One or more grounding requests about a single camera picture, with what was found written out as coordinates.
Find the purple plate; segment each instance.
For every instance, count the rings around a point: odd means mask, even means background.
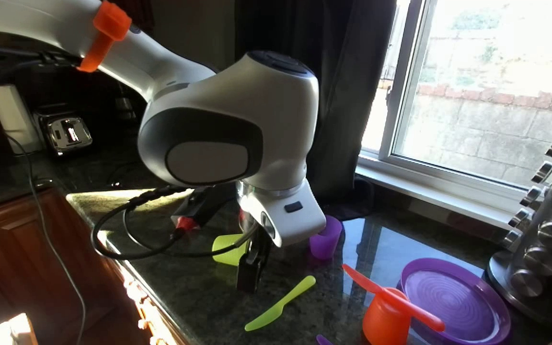
[[[510,336],[510,313],[500,296],[485,280],[449,261],[408,263],[399,290],[445,323],[447,330],[437,334],[412,321],[410,328],[430,344],[493,345]]]

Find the window frame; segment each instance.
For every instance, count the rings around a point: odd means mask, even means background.
[[[508,221],[522,209],[520,200],[525,196],[523,188],[483,181],[468,173],[393,154],[393,144],[401,131],[399,116],[410,110],[412,98],[408,96],[408,91],[416,87],[414,79],[422,68],[418,62],[424,62],[420,52],[426,52],[431,29],[430,20],[435,6],[437,0],[410,0],[393,91],[387,96],[387,119],[382,146],[380,152],[361,152],[357,175],[449,211],[489,223],[502,229],[506,238],[512,231]]]

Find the wooden cabinet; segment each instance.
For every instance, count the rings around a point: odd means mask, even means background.
[[[85,298],[86,330],[132,305],[119,271],[92,252],[88,227],[65,198],[46,190],[39,200],[52,246]],[[46,242],[31,196],[0,206],[0,313],[21,311],[29,315],[40,344],[69,344],[81,326],[81,303]]]

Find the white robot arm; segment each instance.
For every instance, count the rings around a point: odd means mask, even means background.
[[[86,56],[104,35],[94,24],[104,6],[111,4],[0,0],[0,33]],[[318,85],[305,66],[249,52],[215,75],[131,27],[98,68],[148,102],[138,152],[161,181],[192,188],[238,183],[240,208],[278,248],[324,229],[305,179],[318,114]]]

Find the windowsill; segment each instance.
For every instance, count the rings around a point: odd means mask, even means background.
[[[456,186],[458,194],[449,192],[445,186],[445,181],[433,179],[433,177],[412,177],[416,173],[389,167],[389,169],[378,169],[374,165],[359,163],[355,171],[361,179],[372,181],[378,186],[384,186],[387,190],[410,196],[414,200],[426,202],[430,206],[437,206],[441,209],[470,217],[474,221],[485,223],[489,227],[504,231],[504,238],[512,229],[508,227],[508,221],[518,211],[518,202],[497,198],[497,204],[487,206],[479,202],[476,190],[468,190],[466,186]]]

